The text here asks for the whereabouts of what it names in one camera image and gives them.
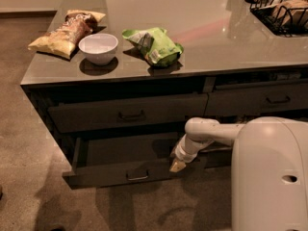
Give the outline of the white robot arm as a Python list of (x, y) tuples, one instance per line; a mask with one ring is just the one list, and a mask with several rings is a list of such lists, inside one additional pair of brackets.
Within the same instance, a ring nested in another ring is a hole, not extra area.
[(191, 118), (171, 152), (170, 170), (184, 169), (215, 141), (232, 148), (232, 231), (308, 231), (307, 122)]

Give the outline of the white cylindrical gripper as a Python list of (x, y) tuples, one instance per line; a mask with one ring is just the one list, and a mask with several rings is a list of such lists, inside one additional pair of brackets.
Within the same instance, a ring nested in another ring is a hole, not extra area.
[(175, 158), (172, 161), (169, 171), (177, 173), (183, 170), (186, 167), (186, 163), (192, 162), (198, 152), (208, 147), (211, 143), (211, 140), (193, 141), (187, 135), (184, 135), (170, 151), (170, 157)]

